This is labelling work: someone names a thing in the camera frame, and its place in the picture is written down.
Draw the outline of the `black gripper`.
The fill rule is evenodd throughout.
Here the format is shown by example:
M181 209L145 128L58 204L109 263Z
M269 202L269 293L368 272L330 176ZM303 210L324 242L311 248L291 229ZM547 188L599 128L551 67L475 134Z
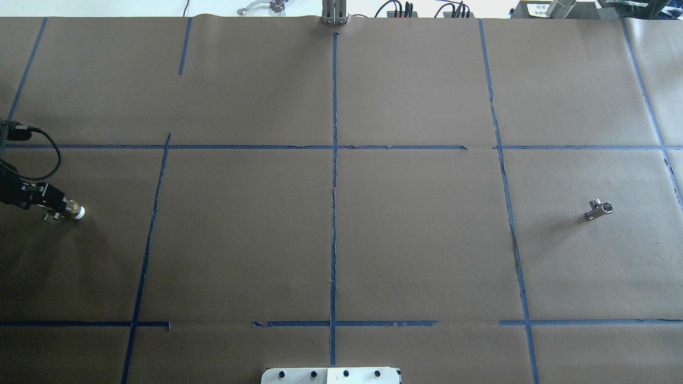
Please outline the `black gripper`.
M66 211L64 192L46 182L33 184L19 176L17 168L2 160L1 202L27 210L32 205L49 211Z

